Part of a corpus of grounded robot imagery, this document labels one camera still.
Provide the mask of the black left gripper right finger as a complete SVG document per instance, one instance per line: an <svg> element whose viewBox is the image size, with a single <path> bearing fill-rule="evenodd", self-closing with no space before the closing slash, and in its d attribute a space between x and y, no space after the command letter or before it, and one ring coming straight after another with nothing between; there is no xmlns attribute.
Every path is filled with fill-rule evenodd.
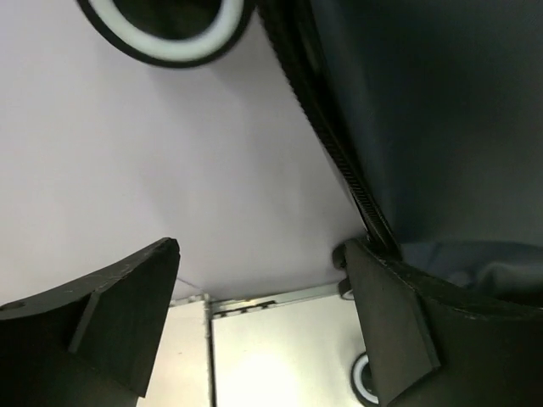
<svg viewBox="0 0 543 407"><path fill-rule="evenodd" d="M475 293L361 240L339 246L383 406L539 406L542 297Z"/></svg>

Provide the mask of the black kids suitcase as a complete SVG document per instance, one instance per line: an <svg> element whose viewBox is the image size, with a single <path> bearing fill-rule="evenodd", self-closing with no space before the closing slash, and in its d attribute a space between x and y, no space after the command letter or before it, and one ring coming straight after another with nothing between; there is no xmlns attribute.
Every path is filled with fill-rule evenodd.
<svg viewBox="0 0 543 407"><path fill-rule="evenodd" d="M218 59L258 13L382 255L542 297L539 1L82 1L125 55Z"/></svg>

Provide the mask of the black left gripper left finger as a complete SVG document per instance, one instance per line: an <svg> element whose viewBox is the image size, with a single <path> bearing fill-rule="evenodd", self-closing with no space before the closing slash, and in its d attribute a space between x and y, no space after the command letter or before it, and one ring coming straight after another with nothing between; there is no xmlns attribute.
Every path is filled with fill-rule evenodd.
<svg viewBox="0 0 543 407"><path fill-rule="evenodd" d="M163 238L1 307L1 404L134 406L144 397L180 248Z"/></svg>

